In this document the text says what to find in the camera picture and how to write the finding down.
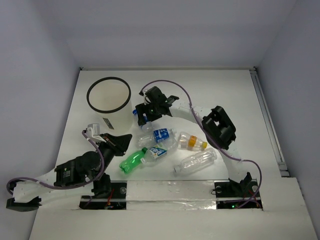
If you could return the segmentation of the blue-label bottle white cap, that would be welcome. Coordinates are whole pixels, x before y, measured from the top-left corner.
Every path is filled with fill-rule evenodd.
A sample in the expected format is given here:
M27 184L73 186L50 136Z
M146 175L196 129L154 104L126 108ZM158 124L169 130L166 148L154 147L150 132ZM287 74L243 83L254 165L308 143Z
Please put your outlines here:
M160 128L144 133L137 138L137 146L140 148L152 147L164 140L174 138L177 133L175 128Z

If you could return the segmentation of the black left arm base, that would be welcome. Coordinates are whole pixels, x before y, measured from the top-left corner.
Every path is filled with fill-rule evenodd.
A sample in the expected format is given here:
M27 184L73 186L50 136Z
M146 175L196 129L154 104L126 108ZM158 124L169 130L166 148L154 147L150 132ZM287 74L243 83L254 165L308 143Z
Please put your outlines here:
M98 195L83 195L79 202L82 210L126 210L127 182L112 181L105 192Z

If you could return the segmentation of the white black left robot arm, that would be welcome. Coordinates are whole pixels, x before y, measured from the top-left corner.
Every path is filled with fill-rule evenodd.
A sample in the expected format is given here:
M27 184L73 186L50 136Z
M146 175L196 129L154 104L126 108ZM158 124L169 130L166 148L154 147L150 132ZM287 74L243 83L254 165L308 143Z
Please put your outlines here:
M114 136L109 133L83 137L94 147L94 151L57 165L48 173L32 177L16 177L6 184L11 198L6 208L17 212L31 212L40 206L74 196L89 196L91 199L106 199L113 191L112 181L105 173L114 157L126 154L132 135Z

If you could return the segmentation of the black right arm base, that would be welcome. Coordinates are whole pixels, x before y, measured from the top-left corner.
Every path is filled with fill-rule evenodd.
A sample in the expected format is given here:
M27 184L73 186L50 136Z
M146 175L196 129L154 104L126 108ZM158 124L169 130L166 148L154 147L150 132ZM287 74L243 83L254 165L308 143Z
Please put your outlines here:
M217 209L237 209L245 203L258 188L256 180L252 180L244 190L233 189L229 181L218 181L214 183L211 194L216 197Z

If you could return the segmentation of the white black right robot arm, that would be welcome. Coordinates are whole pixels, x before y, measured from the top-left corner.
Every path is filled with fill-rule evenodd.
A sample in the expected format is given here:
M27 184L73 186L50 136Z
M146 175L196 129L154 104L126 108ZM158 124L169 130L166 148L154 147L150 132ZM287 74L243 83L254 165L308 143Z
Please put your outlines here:
M228 188L235 197L248 197L252 182L251 174L243 167L244 160L240 157L236 140L236 127L221 106L208 109L193 105L189 93L184 90L188 102L182 102L179 97L167 97L157 87L141 89L139 95L143 103L135 108L138 114L138 124L144 125L144 116L151 122L162 116L181 118L198 124L204 132L209 145L221 154L228 172Z

